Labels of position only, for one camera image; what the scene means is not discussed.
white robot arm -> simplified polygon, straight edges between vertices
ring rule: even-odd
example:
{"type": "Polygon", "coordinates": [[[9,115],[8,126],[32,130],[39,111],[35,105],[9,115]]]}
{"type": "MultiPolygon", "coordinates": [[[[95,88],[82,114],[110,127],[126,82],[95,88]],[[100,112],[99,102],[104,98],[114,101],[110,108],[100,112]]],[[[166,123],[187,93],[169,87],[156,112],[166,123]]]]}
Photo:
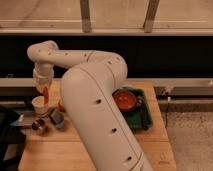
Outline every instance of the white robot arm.
{"type": "Polygon", "coordinates": [[[53,65],[69,69],[61,81],[61,96],[98,171],[153,171],[119,111],[112,93],[127,76],[118,54],[59,50],[53,41],[32,45],[38,84],[51,84],[53,65]]]}

